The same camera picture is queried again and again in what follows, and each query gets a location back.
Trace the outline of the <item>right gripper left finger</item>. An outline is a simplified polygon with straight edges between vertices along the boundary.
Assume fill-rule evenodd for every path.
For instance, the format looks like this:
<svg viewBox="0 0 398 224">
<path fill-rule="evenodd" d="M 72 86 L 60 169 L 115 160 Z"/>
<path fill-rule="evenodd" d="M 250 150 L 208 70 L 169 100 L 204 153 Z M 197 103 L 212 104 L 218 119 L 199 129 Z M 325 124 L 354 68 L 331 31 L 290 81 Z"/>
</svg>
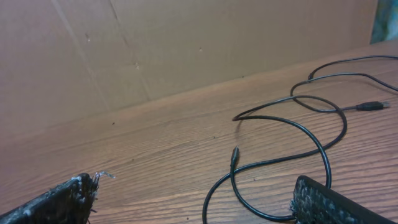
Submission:
<svg viewBox="0 0 398 224">
<path fill-rule="evenodd" d="M 81 173 L 1 215 L 1 224 L 87 224 L 97 200 L 101 171 Z"/>
</svg>

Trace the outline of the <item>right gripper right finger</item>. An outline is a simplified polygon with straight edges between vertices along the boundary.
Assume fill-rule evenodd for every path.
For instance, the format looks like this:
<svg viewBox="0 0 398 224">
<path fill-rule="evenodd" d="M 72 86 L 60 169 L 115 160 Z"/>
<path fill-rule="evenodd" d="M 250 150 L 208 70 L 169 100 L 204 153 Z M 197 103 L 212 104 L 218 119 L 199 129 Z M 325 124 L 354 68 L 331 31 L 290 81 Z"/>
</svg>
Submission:
<svg viewBox="0 0 398 224">
<path fill-rule="evenodd" d="M 296 181 L 291 209 L 300 224 L 395 224 L 305 175 Z"/>
</svg>

